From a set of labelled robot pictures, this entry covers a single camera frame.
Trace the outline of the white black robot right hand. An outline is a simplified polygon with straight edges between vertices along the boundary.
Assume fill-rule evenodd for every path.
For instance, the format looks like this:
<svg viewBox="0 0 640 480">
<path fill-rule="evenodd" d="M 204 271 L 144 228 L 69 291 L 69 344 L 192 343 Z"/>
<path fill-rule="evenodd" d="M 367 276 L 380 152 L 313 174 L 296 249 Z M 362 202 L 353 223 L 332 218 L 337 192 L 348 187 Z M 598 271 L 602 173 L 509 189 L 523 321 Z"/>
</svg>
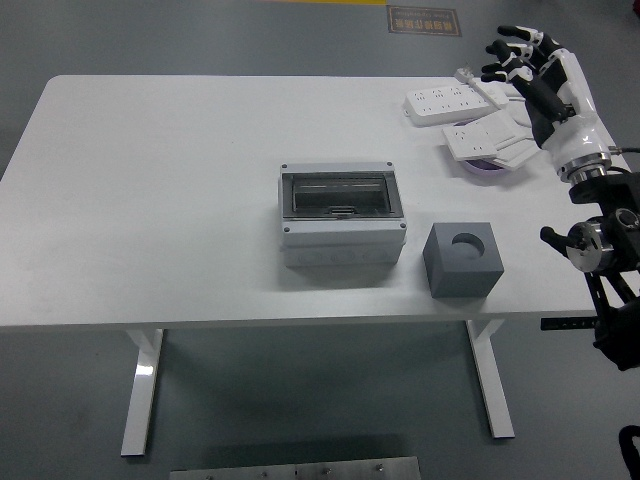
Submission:
<svg viewBox="0 0 640 480">
<path fill-rule="evenodd" d="M 564 182 L 580 170 L 606 170 L 610 150 L 576 55 L 534 28 L 501 25 L 497 32 L 486 47 L 495 61 L 482 67 L 481 80 L 509 84 L 524 98 L 534 141 Z"/>
</svg>

